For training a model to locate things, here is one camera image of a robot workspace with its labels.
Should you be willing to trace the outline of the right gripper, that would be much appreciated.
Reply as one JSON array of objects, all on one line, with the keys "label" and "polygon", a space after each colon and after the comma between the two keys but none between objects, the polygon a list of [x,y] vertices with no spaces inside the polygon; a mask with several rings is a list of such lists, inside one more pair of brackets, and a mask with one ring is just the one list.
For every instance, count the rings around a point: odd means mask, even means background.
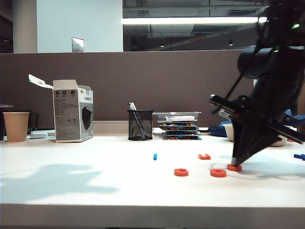
[{"label": "right gripper", "polygon": [[210,103],[228,113],[234,128],[232,165],[241,165],[259,151],[281,141],[281,136],[302,144],[305,135],[282,125],[270,116],[268,106],[245,95],[229,101],[210,95]]}]

